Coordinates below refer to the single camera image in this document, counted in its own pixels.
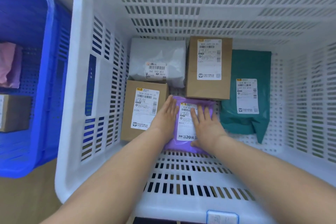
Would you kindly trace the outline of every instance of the plastic crate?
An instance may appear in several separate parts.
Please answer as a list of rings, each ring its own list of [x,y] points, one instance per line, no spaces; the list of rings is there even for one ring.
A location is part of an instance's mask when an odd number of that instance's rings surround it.
[[[0,40],[23,47],[19,89],[32,96],[28,130],[0,133],[0,176],[18,178],[57,157],[71,14],[56,0],[0,0]]]
[[[62,202],[123,146],[129,43],[136,36],[233,37],[234,49],[272,51],[263,143],[234,137],[336,185],[336,0],[74,0],[73,7],[55,178]],[[205,223],[208,210],[235,213],[241,224],[274,223],[218,160],[173,151],[158,157],[134,215]]]

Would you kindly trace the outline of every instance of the pink package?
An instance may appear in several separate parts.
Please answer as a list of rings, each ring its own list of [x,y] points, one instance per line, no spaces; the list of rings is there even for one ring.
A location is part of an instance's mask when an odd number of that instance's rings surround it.
[[[12,43],[0,44],[0,87],[20,86],[22,47]]]
[[[174,99],[177,100],[176,104],[180,107],[180,110],[176,117],[174,138],[164,146],[164,150],[177,150],[207,154],[207,152],[198,147],[190,146],[190,143],[197,139],[190,109],[195,108],[196,114],[198,115],[197,105],[201,105],[203,110],[207,106],[209,107],[210,116],[212,117],[212,111],[215,102],[204,99],[183,98],[178,96],[174,96]]]

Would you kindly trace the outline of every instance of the blue plastic basket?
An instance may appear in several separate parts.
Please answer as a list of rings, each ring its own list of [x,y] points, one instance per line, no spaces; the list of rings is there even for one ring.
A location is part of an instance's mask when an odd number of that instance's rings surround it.
[[[32,96],[29,130],[0,133],[0,176],[19,178],[57,157],[71,14],[56,0],[0,0],[0,41],[23,47],[19,89]]]

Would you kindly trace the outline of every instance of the forearm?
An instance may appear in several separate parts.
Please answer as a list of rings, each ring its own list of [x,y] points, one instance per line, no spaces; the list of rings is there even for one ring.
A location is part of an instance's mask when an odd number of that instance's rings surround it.
[[[214,154],[280,223],[336,223],[336,189],[317,177],[229,137]]]
[[[149,129],[124,146],[73,193],[55,220],[62,215],[63,223],[125,223],[164,146],[161,138]]]

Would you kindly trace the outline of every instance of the hand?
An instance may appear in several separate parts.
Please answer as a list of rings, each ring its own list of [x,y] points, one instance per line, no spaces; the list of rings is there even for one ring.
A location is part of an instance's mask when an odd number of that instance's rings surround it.
[[[158,130],[162,133],[162,137],[166,143],[173,138],[176,115],[179,112],[179,107],[176,105],[176,99],[170,95],[160,111],[155,115],[150,130]]]
[[[198,118],[195,109],[191,108],[190,110],[198,138],[198,140],[191,142],[191,146],[197,146],[207,153],[214,155],[217,142],[228,135],[218,121],[215,113],[212,113],[211,119],[208,107],[204,108],[204,113],[201,106],[198,106],[197,110]]]

